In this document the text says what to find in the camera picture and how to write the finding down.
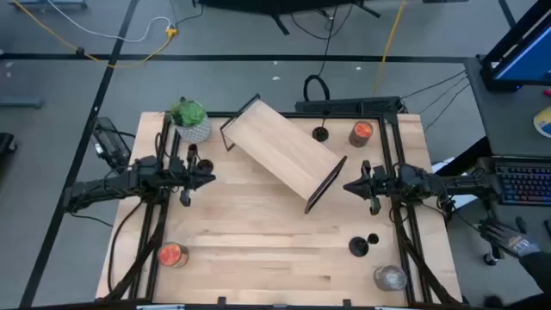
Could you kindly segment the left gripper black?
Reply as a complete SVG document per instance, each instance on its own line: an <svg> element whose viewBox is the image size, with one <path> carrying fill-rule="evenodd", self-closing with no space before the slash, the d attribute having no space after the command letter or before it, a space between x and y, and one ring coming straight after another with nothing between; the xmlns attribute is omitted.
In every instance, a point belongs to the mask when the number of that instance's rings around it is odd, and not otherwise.
<svg viewBox="0 0 551 310"><path fill-rule="evenodd" d="M191 198L189 196L190 190L199 189L216 179L216 176L212 173L194 172L197 164L197 155L197 145L190 144L186 158L182 160L179 157L174 157L170 164L170 167L173 168L176 173L174 178L177 180L177 186L183 188L180 193L180 202L184 207L189 207L191 204Z"/></svg>

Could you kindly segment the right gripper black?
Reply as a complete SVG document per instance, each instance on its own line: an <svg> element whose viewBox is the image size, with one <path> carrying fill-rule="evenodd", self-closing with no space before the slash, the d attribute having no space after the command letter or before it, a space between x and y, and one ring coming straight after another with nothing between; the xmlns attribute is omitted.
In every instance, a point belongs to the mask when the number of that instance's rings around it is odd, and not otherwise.
<svg viewBox="0 0 551 310"><path fill-rule="evenodd" d="M343 189L362 199L370 200L369 212L378 214L381 211L378 196L387 194L388 180L389 177L383 165L372 167L369 161L363 161L362 176L355 181L346 183Z"/></svg>

